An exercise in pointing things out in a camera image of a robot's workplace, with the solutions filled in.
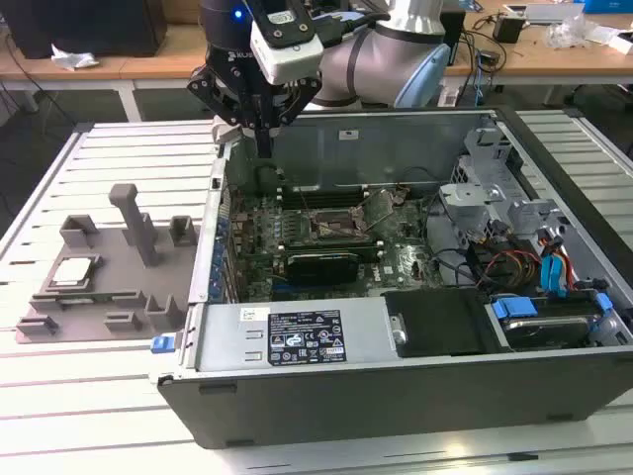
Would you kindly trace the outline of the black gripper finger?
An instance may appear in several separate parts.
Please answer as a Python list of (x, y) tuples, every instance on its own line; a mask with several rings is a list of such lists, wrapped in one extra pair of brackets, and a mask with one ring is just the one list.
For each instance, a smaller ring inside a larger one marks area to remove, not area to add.
[(265, 156), (272, 156), (273, 136), (290, 125), (320, 90), (317, 77), (307, 77), (281, 86), (272, 86), (265, 98)]
[(187, 88), (227, 124), (249, 130), (256, 143), (257, 156), (265, 156), (265, 130), (243, 72), (233, 68), (226, 79), (219, 79), (211, 69), (199, 68)]

